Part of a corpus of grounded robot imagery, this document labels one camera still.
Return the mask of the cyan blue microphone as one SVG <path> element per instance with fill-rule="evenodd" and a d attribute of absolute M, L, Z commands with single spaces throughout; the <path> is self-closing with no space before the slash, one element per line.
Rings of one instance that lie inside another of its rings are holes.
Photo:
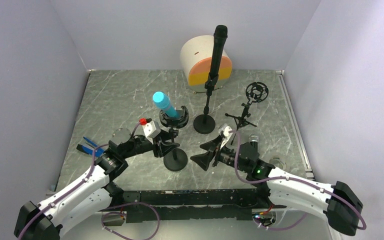
<path fill-rule="evenodd" d="M 169 97 L 162 91 L 157 91 L 152 96 L 155 106 L 170 118 L 179 119 L 180 115 L 171 104 Z"/>

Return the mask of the silver mesh black microphone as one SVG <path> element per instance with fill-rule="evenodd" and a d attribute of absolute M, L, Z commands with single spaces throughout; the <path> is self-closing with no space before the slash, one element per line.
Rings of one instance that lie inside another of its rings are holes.
<path fill-rule="evenodd" d="M 253 133 L 249 135 L 248 141 L 252 146 L 257 147 L 259 144 L 260 138 L 257 134 Z"/>

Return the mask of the black tripod shock-mount stand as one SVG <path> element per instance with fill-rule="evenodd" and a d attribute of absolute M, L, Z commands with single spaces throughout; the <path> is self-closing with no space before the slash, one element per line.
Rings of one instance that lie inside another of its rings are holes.
<path fill-rule="evenodd" d="M 245 96 L 247 98 L 246 103 L 242 103 L 241 106 L 243 107 L 242 113 L 240 116 L 231 115 L 229 113 L 225 113 L 226 117 L 233 118 L 235 125 L 236 125 L 236 132 L 244 128 L 248 125 L 251 125 L 253 127 L 257 127 L 256 124 L 250 122 L 248 118 L 251 116 L 250 108 L 251 105 L 254 103 L 261 103 L 267 99 L 269 95 L 269 88 L 268 86 L 260 81 L 255 81 L 250 83 L 246 89 L 245 89 Z"/>

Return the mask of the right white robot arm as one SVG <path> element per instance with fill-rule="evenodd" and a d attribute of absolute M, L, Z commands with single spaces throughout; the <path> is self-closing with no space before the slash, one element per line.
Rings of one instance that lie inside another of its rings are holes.
<path fill-rule="evenodd" d="M 291 207 L 319 217 L 347 236 L 366 230 L 367 223 L 362 217 L 364 205 L 348 184 L 308 180 L 260 159 L 259 140 L 255 135 L 239 144 L 237 149 L 228 148 L 227 141 L 228 137 L 221 133 L 200 145 L 205 153 L 190 159 L 205 171 L 219 163 L 233 167 L 241 182 L 256 187 L 255 202 L 262 208 L 269 205 Z"/>

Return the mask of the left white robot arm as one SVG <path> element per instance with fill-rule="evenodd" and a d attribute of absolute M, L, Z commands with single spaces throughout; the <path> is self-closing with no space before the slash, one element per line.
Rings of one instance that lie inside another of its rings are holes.
<path fill-rule="evenodd" d="M 133 136 L 127 128 L 115 130 L 107 149 L 92 159 L 85 173 L 40 203 L 28 201 L 21 207 L 14 235 L 19 240 L 59 240 L 98 211 L 141 204 L 113 181 L 128 167 L 128 158 L 150 151 L 161 158 L 179 147 L 169 142 L 170 138 L 164 130 L 151 140 L 144 135 Z"/>

